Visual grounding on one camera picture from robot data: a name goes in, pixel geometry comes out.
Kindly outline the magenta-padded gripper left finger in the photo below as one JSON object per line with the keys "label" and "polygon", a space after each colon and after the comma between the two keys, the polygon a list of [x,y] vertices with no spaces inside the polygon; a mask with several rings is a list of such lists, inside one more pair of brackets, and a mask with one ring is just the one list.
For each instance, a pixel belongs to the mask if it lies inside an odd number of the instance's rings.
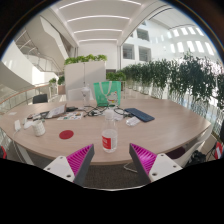
{"label": "magenta-padded gripper left finger", "polygon": [[82,186],[94,156],[94,145],[85,146],[72,154],[58,156],[44,170]]}

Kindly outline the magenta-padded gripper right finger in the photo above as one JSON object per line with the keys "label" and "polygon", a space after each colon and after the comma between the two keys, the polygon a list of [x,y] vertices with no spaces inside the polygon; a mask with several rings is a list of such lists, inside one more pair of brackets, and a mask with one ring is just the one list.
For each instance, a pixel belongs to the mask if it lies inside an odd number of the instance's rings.
{"label": "magenta-padded gripper right finger", "polygon": [[157,181],[182,169],[166,154],[155,154],[133,143],[129,145],[129,154],[143,184]]}

